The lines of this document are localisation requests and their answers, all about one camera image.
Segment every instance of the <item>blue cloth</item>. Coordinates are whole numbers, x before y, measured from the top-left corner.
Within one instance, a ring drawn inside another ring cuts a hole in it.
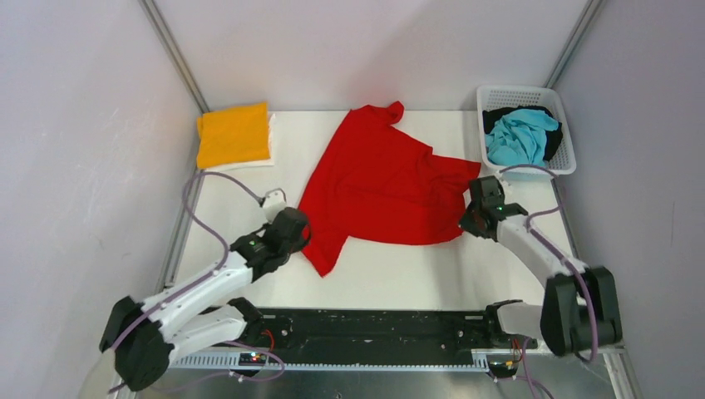
[[[546,131],[558,129],[558,122],[543,111],[517,110],[502,116],[486,135],[487,158],[497,165],[543,166]]]

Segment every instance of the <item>black garment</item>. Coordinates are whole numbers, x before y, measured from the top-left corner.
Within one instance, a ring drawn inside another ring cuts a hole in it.
[[[495,123],[501,119],[502,116],[516,111],[516,110],[536,110],[543,111],[546,115],[553,118],[553,114],[543,106],[520,106],[513,108],[506,106],[504,108],[498,108],[493,111],[483,111],[482,112],[482,124],[485,128],[485,134],[489,135],[492,129],[495,128]],[[558,152],[558,147],[560,147],[560,142],[563,141],[563,124],[558,122],[558,129],[555,131],[546,131],[546,149],[544,153],[544,160],[551,160],[555,153]]]

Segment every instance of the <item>laundry basket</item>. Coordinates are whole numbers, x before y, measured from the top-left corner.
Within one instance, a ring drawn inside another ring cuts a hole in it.
[[[558,93],[544,87],[532,86],[480,86],[477,89],[477,114],[480,122],[480,146],[482,162],[491,170],[502,170],[506,166],[496,165],[487,159],[487,144],[485,143],[485,128],[482,120],[483,111],[492,111],[505,106],[544,106],[551,111],[553,117],[563,124],[563,140],[558,151],[548,161],[548,169],[556,175],[570,175],[575,172],[575,153],[573,141],[570,139],[568,122],[560,103]],[[541,170],[522,168],[506,173],[507,178],[533,180],[550,178]]]

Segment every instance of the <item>red garment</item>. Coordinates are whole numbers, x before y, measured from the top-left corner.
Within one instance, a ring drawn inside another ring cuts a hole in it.
[[[433,155],[391,126],[403,113],[399,101],[350,111],[311,175],[298,208],[312,232],[303,254],[321,276],[348,236],[426,245],[461,234],[463,192],[480,164]]]

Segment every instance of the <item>yellow cloth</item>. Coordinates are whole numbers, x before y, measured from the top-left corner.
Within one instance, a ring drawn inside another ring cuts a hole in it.
[[[213,166],[269,159],[267,103],[209,112],[198,119],[196,164]]]

